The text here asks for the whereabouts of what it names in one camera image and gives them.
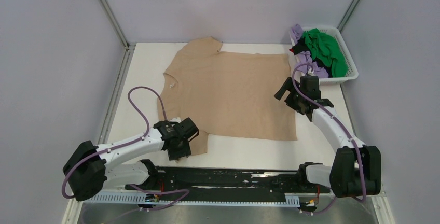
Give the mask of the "beige t shirt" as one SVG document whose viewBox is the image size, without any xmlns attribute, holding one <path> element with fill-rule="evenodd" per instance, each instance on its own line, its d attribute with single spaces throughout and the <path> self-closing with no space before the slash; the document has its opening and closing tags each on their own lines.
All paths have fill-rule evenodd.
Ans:
<svg viewBox="0 0 440 224">
<path fill-rule="evenodd" d="M 295 115 L 274 95 L 290 77 L 286 54 L 222 50 L 212 38 L 188 42 L 163 72 L 160 119 L 190 118 L 199 135 L 192 155 L 208 151 L 208 136 L 295 141 Z"/>
</svg>

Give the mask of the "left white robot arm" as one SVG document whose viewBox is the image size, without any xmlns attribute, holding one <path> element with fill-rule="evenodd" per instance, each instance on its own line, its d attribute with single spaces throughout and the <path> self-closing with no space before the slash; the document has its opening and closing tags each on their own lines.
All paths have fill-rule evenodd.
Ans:
<svg viewBox="0 0 440 224">
<path fill-rule="evenodd" d="M 188 157 L 191 155 L 190 142 L 199 133 L 195 123 L 186 118 L 159 121 L 143 133 L 110 144 L 82 142 L 62 169 L 65 175 L 62 193 L 80 202 L 103 189 L 118 186 L 142 185 L 154 189 L 159 183 L 159 175 L 151 160 L 129 161 L 159 151 L 166 151 L 170 161 Z"/>
</svg>

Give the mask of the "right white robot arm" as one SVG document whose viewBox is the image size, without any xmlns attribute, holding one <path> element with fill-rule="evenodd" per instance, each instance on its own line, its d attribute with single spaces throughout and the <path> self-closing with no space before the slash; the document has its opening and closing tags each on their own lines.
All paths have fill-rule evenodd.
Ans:
<svg viewBox="0 0 440 224">
<path fill-rule="evenodd" d="M 381 192 L 381 153 L 368 146 L 344 125 L 334 104 L 321 97 L 317 76 L 301 76 L 300 81 L 288 77 L 278 92 L 277 100 L 305 115 L 324 135 L 335 151 L 331 166 L 307 162 L 299 167 L 297 187 L 310 191 L 317 184 L 330 188 L 338 198 L 353 197 L 359 201 Z"/>
</svg>

